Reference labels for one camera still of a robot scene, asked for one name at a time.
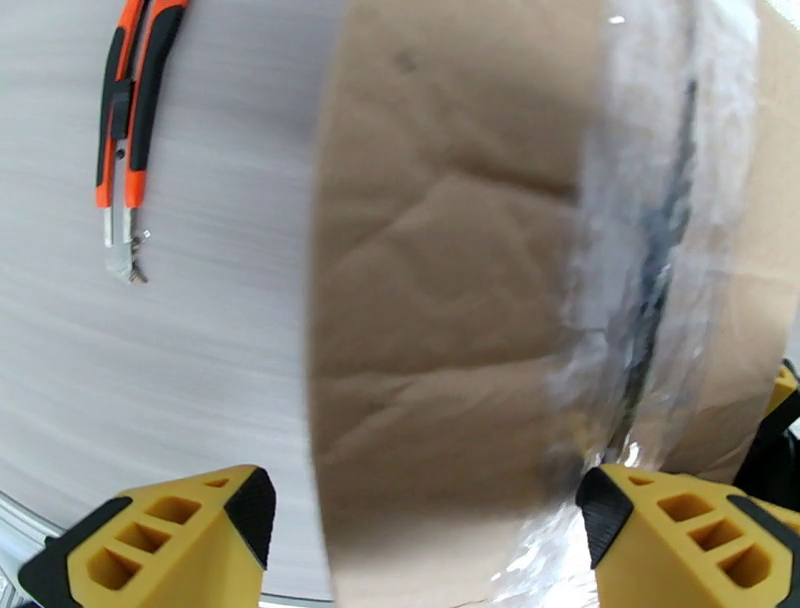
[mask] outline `white table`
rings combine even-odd
[[[278,489],[265,589],[329,597],[303,389],[314,131],[340,0],[196,0],[170,57],[143,287],[104,270],[100,89],[124,2],[0,3],[0,491],[61,526],[233,464]]]

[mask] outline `plastic wrap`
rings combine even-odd
[[[579,339],[550,395],[554,415],[578,399],[585,415],[572,445],[545,448],[558,495],[495,576],[496,603],[507,607],[597,605],[574,462],[663,463],[695,411],[745,204],[753,2],[609,0],[606,19],[564,307]]]

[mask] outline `cardboard box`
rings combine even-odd
[[[560,305],[603,9],[351,2],[321,134],[310,336],[337,606],[487,601],[521,522],[579,474],[553,450],[590,395],[556,411],[548,391],[571,339]],[[728,480],[800,286],[800,33],[760,10],[750,200],[700,406],[667,462]]]

